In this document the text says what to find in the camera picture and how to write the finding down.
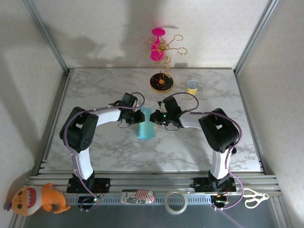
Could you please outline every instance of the scissors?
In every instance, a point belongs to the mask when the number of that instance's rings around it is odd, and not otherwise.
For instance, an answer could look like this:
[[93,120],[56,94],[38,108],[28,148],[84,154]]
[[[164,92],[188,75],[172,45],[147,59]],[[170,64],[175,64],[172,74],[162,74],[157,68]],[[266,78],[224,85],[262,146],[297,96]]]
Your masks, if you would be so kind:
[[[253,193],[252,195],[249,194],[249,195],[243,196],[244,198],[251,198],[251,199],[245,200],[245,206],[249,209],[256,208],[260,204],[260,202],[269,199],[268,194],[259,193],[259,192],[253,191],[252,189],[244,189],[244,191],[246,191],[246,190],[251,191]],[[254,201],[256,201],[256,204],[254,206],[247,205],[248,203],[251,203]]]

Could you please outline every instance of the black round base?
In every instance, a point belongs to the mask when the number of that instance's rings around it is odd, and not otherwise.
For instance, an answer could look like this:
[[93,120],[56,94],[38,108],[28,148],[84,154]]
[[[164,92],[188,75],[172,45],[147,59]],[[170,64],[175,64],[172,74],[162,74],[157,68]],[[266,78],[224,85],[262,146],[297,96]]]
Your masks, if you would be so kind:
[[164,73],[158,73],[151,77],[150,86],[157,93],[166,93],[173,88],[173,78],[169,78]]

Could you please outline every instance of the stuffed animal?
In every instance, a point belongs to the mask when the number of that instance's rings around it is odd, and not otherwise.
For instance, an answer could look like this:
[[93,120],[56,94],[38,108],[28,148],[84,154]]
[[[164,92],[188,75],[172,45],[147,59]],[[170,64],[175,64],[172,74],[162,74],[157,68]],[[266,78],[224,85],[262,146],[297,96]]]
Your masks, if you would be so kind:
[[54,213],[69,210],[65,197],[57,190],[50,188],[51,183],[42,188],[33,185],[20,189],[11,202],[11,208],[19,215],[28,216],[34,214],[41,206],[46,211],[52,211],[52,204],[57,205]]

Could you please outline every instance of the white tape roll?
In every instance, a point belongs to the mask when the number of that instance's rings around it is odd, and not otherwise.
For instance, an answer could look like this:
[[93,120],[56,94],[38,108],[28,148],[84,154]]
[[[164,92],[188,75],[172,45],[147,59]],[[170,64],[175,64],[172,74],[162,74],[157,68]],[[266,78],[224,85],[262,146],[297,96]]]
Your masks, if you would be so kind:
[[[174,194],[174,193],[177,193],[177,194],[179,194],[182,197],[183,205],[182,205],[181,209],[179,209],[179,210],[173,210],[169,206],[169,204],[168,204],[168,198],[169,198],[169,196],[172,195],[172,194]],[[182,191],[180,191],[178,189],[171,189],[166,194],[166,197],[165,197],[165,208],[166,208],[167,212],[169,212],[170,214],[179,215],[179,214],[183,213],[186,210],[187,205],[188,205],[188,202],[186,200],[186,196],[185,196],[185,194]]]

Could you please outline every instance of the white marble surface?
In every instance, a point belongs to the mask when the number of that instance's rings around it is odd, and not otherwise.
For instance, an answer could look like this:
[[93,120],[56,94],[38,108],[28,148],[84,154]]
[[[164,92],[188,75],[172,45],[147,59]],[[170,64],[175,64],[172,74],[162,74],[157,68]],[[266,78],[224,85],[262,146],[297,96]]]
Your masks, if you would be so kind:
[[[84,109],[103,107],[120,100],[124,93],[141,92],[146,107],[157,109],[157,101],[170,94],[185,91],[186,82],[195,79],[199,83],[196,111],[212,111],[222,108],[243,129],[243,139],[237,154],[231,157],[230,169],[259,171],[260,166],[253,145],[249,126],[232,70],[173,69],[174,88],[166,94],[150,89],[150,77],[156,69],[88,69],[74,71],[54,139],[47,157],[47,170],[72,170],[70,153],[59,138],[59,131],[75,106]],[[182,110],[195,105],[193,98],[177,95]],[[211,166],[212,149],[202,131],[180,129],[168,132],[155,125],[156,138],[137,138],[138,125],[120,129],[118,122],[107,123],[96,129],[90,156],[96,171],[207,171]]]

